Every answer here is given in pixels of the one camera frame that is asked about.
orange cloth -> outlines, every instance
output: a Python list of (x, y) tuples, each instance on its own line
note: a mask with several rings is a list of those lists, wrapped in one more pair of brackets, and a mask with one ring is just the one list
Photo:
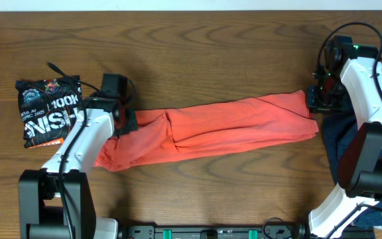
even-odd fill
[(318, 132), (304, 92), (184, 109), (136, 112), (139, 129), (109, 139), (96, 166), (120, 171), (310, 139)]

wood grain surface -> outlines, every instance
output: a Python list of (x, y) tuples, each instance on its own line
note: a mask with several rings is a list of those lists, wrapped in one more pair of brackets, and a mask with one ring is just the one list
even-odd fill
[[(381, 11), (0, 13), (0, 238), (19, 237), (20, 174), (57, 149), (23, 148), (15, 80), (56, 77), (47, 61), (95, 85), (120, 73), (137, 85), (137, 109), (294, 92), (315, 83), (321, 42), (350, 21), (382, 32)], [(363, 27), (343, 32), (378, 41)], [(247, 153), (94, 169), (90, 185), (99, 215), (161, 225), (304, 220), (334, 187), (320, 133)]]

dark blue fabric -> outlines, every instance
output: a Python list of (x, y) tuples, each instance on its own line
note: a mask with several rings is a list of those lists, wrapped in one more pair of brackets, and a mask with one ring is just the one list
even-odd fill
[[(338, 161), (357, 133), (354, 113), (336, 114), (326, 118), (322, 132), (332, 178), (337, 183)], [(382, 213), (367, 209), (353, 223), (358, 227), (382, 226)]]

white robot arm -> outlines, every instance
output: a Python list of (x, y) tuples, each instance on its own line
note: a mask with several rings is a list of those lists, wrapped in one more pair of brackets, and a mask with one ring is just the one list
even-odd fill
[[(359, 131), (340, 159), (339, 183), (327, 199), (310, 212), (308, 221), (312, 234), (322, 238), (339, 238), (343, 229), (367, 209), (364, 206), (354, 212), (358, 205), (374, 206), (382, 200), (382, 175), (375, 171), (382, 149), (382, 99), (375, 80), (378, 80), (382, 91), (382, 63), (377, 63), (377, 79), (374, 79), (377, 49), (353, 45), (349, 37), (335, 36), (326, 46), (324, 54), (330, 73), (325, 72), (323, 79), (317, 76), (321, 85), (316, 99), (324, 100), (321, 105), (329, 106), (331, 110), (342, 110), (346, 106), (340, 100), (348, 94)], [(381, 182), (377, 185), (367, 183), (375, 179)]]
[[(26, 170), (22, 174), (19, 180), (21, 238), (93, 235), (95, 239), (117, 239), (118, 222), (96, 216), (88, 177), (104, 143), (115, 133), (115, 121), (125, 120), (120, 99), (126, 94), (127, 82), (121, 75), (104, 74), (98, 97), (84, 99), (83, 110), (76, 116), (59, 150), (41, 170)], [(60, 170), (64, 195), (60, 194)], [(44, 199), (63, 196), (65, 210), (44, 204)]]

green connector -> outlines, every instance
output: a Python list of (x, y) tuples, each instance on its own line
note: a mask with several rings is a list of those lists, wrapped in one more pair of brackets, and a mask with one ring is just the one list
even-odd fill
[(172, 231), (163, 230), (163, 239), (172, 239)]
[(257, 231), (249, 230), (249, 239), (257, 239)]

